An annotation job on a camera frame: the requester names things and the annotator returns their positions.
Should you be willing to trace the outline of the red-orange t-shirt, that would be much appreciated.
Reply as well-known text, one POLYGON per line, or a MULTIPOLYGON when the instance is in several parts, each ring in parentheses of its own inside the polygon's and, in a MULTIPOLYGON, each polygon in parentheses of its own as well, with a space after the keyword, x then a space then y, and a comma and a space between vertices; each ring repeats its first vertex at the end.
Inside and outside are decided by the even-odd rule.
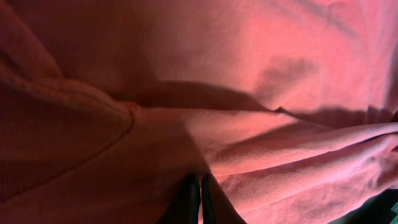
POLYGON ((206 174, 248 223, 396 188, 397 2, 1 2, 2 223, 156 223, 206 174))

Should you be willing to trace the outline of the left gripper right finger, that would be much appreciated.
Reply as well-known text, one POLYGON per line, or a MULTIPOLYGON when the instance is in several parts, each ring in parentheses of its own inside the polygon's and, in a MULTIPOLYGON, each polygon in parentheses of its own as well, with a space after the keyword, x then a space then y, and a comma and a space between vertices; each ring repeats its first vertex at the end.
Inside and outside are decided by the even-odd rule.
POLYGON ((246 224, 212 174, 201 180, 203 224, 246 224))

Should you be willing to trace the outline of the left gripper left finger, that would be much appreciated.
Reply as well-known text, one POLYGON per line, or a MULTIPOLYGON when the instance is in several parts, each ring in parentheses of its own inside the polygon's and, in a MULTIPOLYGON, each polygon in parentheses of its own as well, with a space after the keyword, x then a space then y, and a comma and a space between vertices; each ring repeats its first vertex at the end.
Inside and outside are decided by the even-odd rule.
POLYGON ((200 204, 199 179, 188 175, 157 224, 197 224, 200 204))

